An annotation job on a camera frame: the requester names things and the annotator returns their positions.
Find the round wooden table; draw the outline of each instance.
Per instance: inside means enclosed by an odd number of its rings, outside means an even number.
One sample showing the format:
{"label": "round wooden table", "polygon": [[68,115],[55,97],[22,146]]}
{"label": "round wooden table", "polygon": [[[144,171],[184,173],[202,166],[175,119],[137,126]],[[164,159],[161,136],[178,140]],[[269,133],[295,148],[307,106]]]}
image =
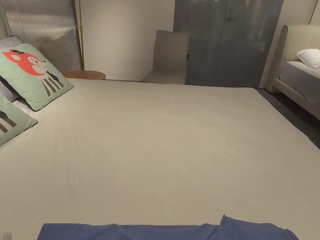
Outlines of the round wooden table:
{"label": "round wooden table", "polygon": [[106,75],[97,71],[75,71],[63,74],[66,78],[90,79],[90,80],[105,80]]}

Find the beige headboard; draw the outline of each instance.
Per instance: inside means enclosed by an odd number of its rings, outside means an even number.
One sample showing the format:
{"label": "beige headboard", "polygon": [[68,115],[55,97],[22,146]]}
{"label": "beige headboard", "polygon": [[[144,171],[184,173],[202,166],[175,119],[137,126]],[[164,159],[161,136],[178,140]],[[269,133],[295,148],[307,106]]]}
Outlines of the beige headboard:
{"label": "beige headboard", "polygon": [[3,5],[0,3],[0,39],[7,38],[11,34],[12,32],[10,30],[7,15]]}
{"label": "beige headboard", "polygon": [[296,53],[310,48],[320,48],[320,26],[284,26],[265,88],[271,91],[273,81],[279,79],[285,62],[299,61]]}

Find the dark floor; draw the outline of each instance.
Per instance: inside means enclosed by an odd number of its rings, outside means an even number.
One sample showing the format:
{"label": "dark floor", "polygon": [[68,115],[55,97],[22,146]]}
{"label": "dark floor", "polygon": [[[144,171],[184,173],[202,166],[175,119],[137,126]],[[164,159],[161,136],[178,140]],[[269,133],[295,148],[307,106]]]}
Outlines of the dark floor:
{"label": "dark floor", "polygon": [[303,132],[320,149],[320,121],[282,93],[257,89],[278,112]]}

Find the grey cabinet door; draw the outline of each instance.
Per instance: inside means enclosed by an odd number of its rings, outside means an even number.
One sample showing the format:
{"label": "grey cabinet door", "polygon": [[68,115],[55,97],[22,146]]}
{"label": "grey cabinet door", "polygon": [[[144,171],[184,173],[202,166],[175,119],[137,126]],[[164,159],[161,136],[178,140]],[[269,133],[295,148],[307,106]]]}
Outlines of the grey cabinet door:
{"label": "grey cabinet door", "polygon": [[186,84],[211,86],[228,0],[176,0],[173,30],[189,32]]}
{"label": "grey cabinet door", "polygon": [[257,87],[283,0],[176,0],[174,31],[189,32],[186,84]]}
{"label": "grey cabinet door", "polygon": [[212,86],[258,87],[283,0],[228,0]]}

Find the chair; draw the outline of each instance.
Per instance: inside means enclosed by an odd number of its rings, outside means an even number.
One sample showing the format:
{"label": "chair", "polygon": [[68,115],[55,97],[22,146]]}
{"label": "chair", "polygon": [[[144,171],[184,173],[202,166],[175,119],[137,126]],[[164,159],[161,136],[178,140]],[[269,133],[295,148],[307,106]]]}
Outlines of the chair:
{"label": "chair", "polygon": [[144,83],[186,83],[188,33],[157,30],[153,52],[153,69],[142,80]]}

